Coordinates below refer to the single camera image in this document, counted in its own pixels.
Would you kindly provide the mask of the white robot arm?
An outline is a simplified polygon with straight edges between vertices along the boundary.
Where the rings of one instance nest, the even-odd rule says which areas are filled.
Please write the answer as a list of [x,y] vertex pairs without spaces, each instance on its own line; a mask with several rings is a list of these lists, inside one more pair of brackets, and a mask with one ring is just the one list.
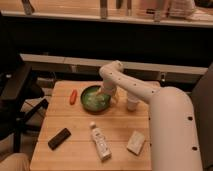
[[152,171],[203,171],[194,107],[176,87],[160,87],[123,73],[123,64],[103,65],[101,91],[114,95],[126,90],[149,105]]

